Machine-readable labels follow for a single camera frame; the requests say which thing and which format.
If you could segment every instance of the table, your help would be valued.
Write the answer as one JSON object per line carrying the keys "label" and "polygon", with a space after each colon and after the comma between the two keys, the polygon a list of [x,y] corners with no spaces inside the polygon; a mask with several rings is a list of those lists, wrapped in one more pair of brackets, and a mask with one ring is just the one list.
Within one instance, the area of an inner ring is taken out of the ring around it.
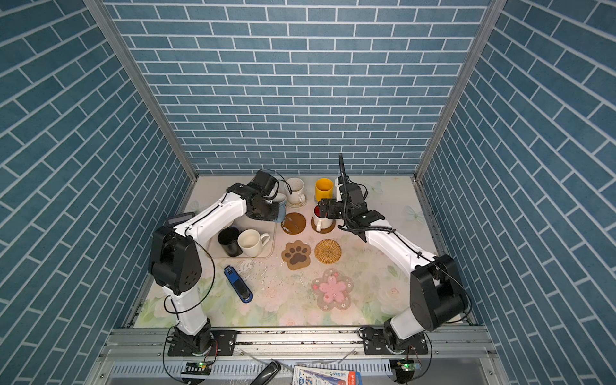
{"label": "table", "polygon": [[[202,308],[212,326],[293,326],[293,325],[366,325],[382,324],[408,307],[409,282],[401,270],[381,251],[364,243],[358,236],[339,229],[328,234],[312,230],[310,218],[316,205],[314,185],[317,179],[336,176],[301,176],[307,203],[303,208],[288,208],[307,219],[306,229],[298,235],[286,234],[280,224],[275,224],[274,251],[267,258],[234,259],[215,258],[216,279],[212,292],[203,301]],[[200,177],[188,199],[185,211],[201,211],[220,198],[227,186],[247,183],[250,176]],[[356,183],[366,185],[370,192],[368,208],[379,211],[400,233],[427,251],[436,252],[410,177],[404,176],[351,176]],[[295,271],[287,268],[281,252],[288,242],[302,240],[312,248],[310,265]],[[336,240],[342,248],[342,257],[326,265],[314,256],[316,244],[323,239]],[[203,274],[198,283],[204,295],[212,279],[211,261],[201,255]],[[254,294],[254,299],[244,304],[240,301],[223,268],[233,266]],[[351,306],[346,310],[329,312],[317,307],[317,298],[310,283],[333,267],[354,281],[350,296]],[[165,294],[152,283],[135,328],[169,327],[175,324],[173,314],[163,309]]]}

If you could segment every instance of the brown round coaster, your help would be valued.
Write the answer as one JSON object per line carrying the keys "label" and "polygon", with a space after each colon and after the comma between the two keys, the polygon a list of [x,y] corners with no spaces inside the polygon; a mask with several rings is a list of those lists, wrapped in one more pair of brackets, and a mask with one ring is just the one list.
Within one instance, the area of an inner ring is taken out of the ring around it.
{"label": "brown round coaster", "polygon": [[[310,225],[312,226],[312,230],[317,231],[317,225],[314,224],[314,218],[310,218]],[[330,233],[336,227],[336,220],[331,222],[331,226],[327,229],[323,229],[321,231],[317,231],[319,234],[327,234]]]}
{"label": "brown round coaster", "polygon": [[324,239],[317,243],[314,248],[314,256],[319,262],[332,264],[338,262],[342,256],[342,249],[338,242],[331,239]]}
{"label": "brown round coaster", "polygon": [[289,213],[285,215],[280,226],[285,233],[296,235],[306,228],[306,218],[299,213]]}

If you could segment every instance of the pink flower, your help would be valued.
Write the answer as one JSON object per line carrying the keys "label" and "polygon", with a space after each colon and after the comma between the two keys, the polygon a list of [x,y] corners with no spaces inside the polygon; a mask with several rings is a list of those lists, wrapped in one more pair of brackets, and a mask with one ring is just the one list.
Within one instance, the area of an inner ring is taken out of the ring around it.
{"label": "pink flower", "polygon": [[342,292],[346,289],[346,282],[337,282],[337,275],[330,275],[327,278],[327,282],[323,282],[318,286],[318,289],[325,293],[323,300],[328,304],[331,304],[333,301],[344,301],[344,294]]}

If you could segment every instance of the tile wall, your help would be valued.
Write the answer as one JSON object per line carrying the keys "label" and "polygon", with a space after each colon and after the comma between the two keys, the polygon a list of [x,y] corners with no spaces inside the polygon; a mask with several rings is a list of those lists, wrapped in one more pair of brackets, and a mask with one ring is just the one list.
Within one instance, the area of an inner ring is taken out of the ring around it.
{"label": "tile wall", "polygon": [[86,379],[188,180],[81,0],[0,2],[0,384]]}
{"label": "tile wall", "polygon": [[509,0],[426,173],[514,384],[616,383],[615,21]]}
{"label": "tile wall", "polygon": [[200,173],[411,174],[488,0],[105,3]]}

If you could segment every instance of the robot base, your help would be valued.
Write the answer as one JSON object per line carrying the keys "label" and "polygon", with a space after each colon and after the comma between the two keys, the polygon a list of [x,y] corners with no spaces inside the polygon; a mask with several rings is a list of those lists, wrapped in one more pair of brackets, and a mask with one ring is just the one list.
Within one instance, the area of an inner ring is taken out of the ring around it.
{"label": "robot base", "polygon": [[209,320],[207,324],[195,336],[189,336],[175,327],[173,334],[169,336],[169,357],[190,357],[207,355],[214,358],[216,355],[228,357],[233,355],[235,348],[235,330],[210,330]]}
{"label": "robot base", "polygon": [[406,354],[407,349],[411,349],[409,351],[411,355],[415,352],[417,354],[428,354],[428,346],[423,333],[414,334],[404,341],[390,341],[388,335],[393,334],[393,330],[389,326],[389,320],[385,322],[384,328],[363,326],[359,334],[363,340],[363,353],[365,355]]}

